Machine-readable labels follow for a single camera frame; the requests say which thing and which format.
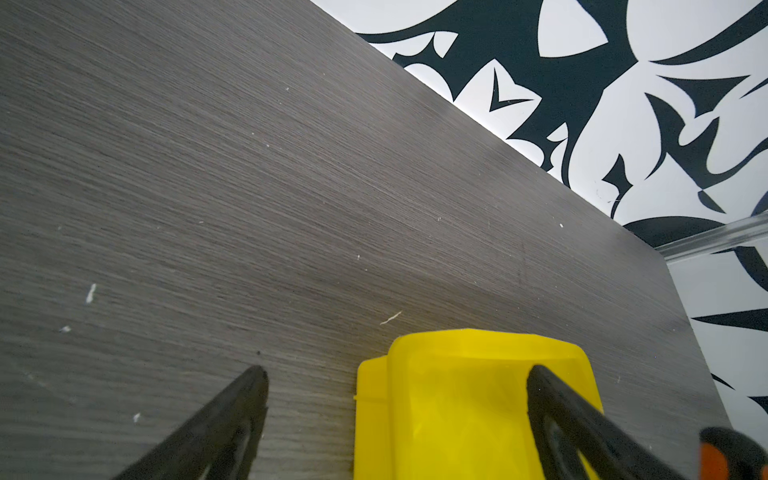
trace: yellow plastic object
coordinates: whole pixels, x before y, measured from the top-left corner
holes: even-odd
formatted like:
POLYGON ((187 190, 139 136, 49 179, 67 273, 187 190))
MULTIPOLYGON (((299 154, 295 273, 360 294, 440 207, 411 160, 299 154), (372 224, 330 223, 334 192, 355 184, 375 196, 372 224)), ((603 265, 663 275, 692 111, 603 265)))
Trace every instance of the yellow plastic object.
POLYGON ((355 479, 542 480, 525 389, 536 364, 603 411, 571 343, 474 329, 396 339, 357 371, 355 479))

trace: black and white patterned wall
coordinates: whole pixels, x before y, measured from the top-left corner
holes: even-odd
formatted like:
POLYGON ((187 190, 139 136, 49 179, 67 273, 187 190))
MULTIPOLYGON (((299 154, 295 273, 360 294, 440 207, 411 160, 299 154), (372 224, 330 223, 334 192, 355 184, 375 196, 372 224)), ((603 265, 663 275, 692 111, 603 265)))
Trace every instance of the black and white patterned wall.
MULTIPOLYGON (((651 246, 768 210, 768 0, 313 1, 651 246)), ((674 267, 728 259, 752 303, 672 271, 734 426, 768 447, 761 248, 674 267)))
POLYGON ((670 263, 733 427, 768 448, 768 238, 670 263))

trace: wood grain surface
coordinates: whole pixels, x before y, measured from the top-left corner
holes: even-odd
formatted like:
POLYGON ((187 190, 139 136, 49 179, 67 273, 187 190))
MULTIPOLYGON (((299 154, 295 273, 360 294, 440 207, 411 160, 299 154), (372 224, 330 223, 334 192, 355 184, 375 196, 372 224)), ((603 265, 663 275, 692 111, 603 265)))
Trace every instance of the wood grain surface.
POLYGON ((661 257, 307 0, 0 8, 1 477, 116 474, 256 363, 252 476, 351 478, 357 366, 433 329, 578 344, 691 477, 727 424, 661 257))

